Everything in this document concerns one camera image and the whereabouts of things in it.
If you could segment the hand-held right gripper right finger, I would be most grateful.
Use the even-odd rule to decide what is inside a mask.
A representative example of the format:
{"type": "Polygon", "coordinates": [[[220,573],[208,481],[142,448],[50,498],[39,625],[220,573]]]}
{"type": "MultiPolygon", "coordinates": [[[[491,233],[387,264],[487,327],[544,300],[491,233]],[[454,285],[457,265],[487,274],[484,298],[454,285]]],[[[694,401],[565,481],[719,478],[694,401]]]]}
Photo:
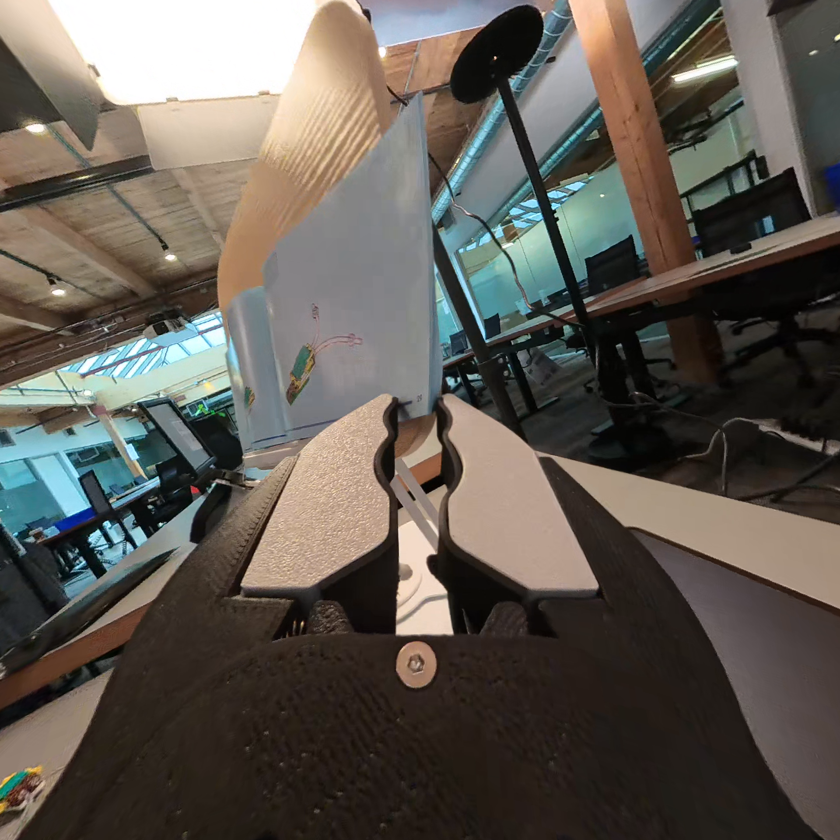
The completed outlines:
{"type": "Polygon", "coordinates": [[[598,583],[535,450],[457,397],[437,402],[447,487],[436,575],[477,601],[482,585],[520,601],[589,598],[598,583]]]}

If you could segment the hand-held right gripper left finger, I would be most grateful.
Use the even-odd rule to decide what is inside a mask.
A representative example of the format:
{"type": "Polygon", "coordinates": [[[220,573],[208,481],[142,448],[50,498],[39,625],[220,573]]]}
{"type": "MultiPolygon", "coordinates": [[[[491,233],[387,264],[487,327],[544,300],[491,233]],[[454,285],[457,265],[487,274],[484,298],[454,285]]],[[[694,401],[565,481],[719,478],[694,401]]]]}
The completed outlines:
{"type": "Polygon", "coordinates": [[[383,470],[398,401],[382,394],[301,450],[241,580],[250,597],[311,599],[384,547],[395,499],[383,470]]]}

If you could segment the light blue instruction booklet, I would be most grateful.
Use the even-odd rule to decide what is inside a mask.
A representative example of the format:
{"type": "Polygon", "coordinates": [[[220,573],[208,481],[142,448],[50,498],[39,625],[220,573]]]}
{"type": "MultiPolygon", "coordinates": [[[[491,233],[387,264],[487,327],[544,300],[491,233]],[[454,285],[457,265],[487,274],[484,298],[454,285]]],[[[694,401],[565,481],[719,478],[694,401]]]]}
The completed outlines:
{"type": "Polygon", "coordinates": [[[226,311],[243,449],[313,438],[382,395],[429,415],[443,356],[423,98],[269,250],[226,311]]]}

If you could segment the toy brick model with clear rod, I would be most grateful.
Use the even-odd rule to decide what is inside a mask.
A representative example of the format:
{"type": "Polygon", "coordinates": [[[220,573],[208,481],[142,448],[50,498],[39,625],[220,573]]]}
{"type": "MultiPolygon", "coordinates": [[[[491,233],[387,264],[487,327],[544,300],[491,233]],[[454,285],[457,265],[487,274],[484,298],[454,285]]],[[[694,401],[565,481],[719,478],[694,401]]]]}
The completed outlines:
{"type": "Polygon", "coordinates": [[[41,765],[8,775],[1,783],[1,814],[24,810],[42,792],[45,785],[41,765]]]}

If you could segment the grey desk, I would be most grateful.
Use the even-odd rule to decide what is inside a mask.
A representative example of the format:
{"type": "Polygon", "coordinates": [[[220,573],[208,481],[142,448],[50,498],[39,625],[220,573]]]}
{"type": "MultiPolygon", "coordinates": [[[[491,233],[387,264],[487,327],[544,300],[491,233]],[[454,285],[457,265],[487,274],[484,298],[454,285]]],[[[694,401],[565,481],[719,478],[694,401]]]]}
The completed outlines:
{"type": "MultiPolygon", "coordinates": [[[[810,597],[818,607],[838,608],[838,525],[550,458],[624,526],[810,597]]],[[[37,806],[48,799],[77,750],[107,682],[106,676],[97,677],[2,734],[2,775],[20,769],[26,757],[39,756],[47,777],[36,804],[2,825],[2,838],[26,834],[37,806]]]]}

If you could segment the black monitor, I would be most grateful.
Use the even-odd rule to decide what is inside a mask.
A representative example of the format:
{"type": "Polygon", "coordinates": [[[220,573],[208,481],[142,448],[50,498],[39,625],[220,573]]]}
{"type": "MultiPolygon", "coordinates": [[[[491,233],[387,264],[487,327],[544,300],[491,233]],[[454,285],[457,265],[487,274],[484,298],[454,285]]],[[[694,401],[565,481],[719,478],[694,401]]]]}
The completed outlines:
{"type": "Polygon", "coordinates": [[[137,407],[158,429],[179,458],[187,464],[187,470],[193,478],[202,478],[213,471],[216,464],[214,454],[193,431],[171,398],[159,397],[140,401],[137,407]]]}

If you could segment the black office chair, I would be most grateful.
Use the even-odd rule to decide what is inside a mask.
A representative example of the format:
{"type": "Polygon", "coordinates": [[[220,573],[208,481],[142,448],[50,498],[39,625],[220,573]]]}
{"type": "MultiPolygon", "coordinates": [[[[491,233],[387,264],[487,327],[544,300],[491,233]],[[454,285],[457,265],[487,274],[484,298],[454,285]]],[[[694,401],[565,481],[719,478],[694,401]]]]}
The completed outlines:
{"type": "Polygon", "coordinates": [[[117,524],[122,531],[124,541],[133,549],[136,549],[137,544],[133,539],[131,531],[125,525],[119,512],[113,508],[95,471],[90,469],[88,472],[82,474],[79,477],[79,482],[95,514],[100,516],[104,521],[111,521],[117,524]]]}
{"type": "Polygon", "coordinates": [[[793,167],[694,213],[703,258],[729,251],[741,253],[759,238],[810,220],[793,167]]]}
{"type": "Polygon", "coordinates": [[[643,276],[642,263],[632,235],[586,257],[584,266],[590,296],[600,295],[643,276]]]}

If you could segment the ceiling projector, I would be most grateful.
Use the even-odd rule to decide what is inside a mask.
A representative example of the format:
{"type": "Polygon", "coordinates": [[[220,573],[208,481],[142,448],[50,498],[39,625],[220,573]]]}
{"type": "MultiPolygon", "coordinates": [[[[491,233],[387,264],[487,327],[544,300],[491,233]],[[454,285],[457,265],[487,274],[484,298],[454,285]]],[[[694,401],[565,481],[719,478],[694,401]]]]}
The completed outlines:
{"type": "Polygon", "coordinates": [[[196,335],[196,329],[179,308],[165,308],[146,316],[142,335],[160,346],[170,346],[196,335]]]}

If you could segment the dark flat case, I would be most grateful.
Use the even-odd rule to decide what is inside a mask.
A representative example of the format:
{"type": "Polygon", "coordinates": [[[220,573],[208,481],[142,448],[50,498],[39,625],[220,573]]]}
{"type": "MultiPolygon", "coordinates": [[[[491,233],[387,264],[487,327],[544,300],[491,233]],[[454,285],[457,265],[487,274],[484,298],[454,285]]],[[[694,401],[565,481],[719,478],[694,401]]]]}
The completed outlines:
{"type": "Polygon", "coordinates": [[[18,672],[80,634],[160,569],[174,551],[168,549],[147,560],[129,563],[121,570],[115,569],[112,577],[105,575],[99,583],[9,648],[1,657],[1,677],[18,672]]]}

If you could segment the long wooden table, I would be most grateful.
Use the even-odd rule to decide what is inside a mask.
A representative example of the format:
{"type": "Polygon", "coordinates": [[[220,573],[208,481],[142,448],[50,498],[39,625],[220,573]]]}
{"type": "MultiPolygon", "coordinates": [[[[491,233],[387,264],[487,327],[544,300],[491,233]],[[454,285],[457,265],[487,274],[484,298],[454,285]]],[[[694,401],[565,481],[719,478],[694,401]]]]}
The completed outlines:
{"type": "Polygon", "coordinates": [[[780,232],[737,245],[665,273],[639,278],[584,300],[595,334],[639,331],[647,326],[705,314],[711,297],[701,289],[726,280],[821,254],[838,247],[838,212],[825,214],[780,232]]]}

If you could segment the wooden column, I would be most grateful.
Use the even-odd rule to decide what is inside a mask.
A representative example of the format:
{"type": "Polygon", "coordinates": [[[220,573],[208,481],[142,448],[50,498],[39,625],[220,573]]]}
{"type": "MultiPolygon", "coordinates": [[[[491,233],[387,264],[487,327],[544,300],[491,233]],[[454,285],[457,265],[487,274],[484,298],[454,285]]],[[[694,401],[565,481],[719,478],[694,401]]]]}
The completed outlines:
{"type": "Polygon", "coordinates": [[[571,1],[652,280],[696,261],[655,100],[624,1],[571,1]]]}

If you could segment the wooden book stand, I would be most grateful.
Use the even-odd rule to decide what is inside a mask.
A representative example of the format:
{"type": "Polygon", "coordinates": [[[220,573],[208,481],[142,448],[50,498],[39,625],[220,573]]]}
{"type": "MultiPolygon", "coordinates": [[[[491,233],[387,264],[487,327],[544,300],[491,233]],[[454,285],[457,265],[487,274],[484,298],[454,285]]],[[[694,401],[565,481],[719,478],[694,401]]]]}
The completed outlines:
{"type": "MultiPolygon", "coordinates": [[[[408,107],[394,116],[391,97],[373,27],[360,5],[319,2],[218,263],[217,294],[227,351],[229,305],[241,292],[263,284],[261,270],[272,246],[373,151],[408,107]]],[[[398,414],[399,407],[395,456],[400,458],[430,434],[434,408],[429,415],[405,422],[398,414]]],[[[244,451],[245,467],[271,469],[312,438],[244,451]]]]}

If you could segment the black pole stand with disc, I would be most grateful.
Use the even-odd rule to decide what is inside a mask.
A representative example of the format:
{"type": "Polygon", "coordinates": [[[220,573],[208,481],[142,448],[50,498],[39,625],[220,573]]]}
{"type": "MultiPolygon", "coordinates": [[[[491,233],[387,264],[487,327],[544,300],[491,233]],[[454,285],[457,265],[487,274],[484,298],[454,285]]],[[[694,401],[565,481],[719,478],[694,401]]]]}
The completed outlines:
{"type": "Polygon", "coordinates": [[[629,403],[621,357],[614,342],[604,339],[588,319],[571,258],[509,81],[534,57],[542,36],[543,18],[536,7],[520,5],[500,14],[483,27],[462,51],[451,71],[449,86],[455,99],[463,103],[483,100],[493,91],[500,94],[554,256],[570,294],[580,333],[596,368],[598,394],[606,403],[612,419],[610,432],[590,443],[588,458],[597,466],[629,469],[637,453],[632,447],[634,428],[627,418],[628,412],[620,407],[629,403]]]}

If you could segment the bright ceiling light panel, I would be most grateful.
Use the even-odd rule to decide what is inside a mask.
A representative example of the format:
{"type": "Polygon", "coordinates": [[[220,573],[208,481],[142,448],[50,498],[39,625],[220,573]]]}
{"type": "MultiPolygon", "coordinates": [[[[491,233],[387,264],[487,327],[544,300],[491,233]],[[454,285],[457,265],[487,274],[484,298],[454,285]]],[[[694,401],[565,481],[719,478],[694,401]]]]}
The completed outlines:
{"type": "Polygon", "coordinates": [[[51,1],[106,98],[147,104],[277,95],[313,1],[51,1]]]}

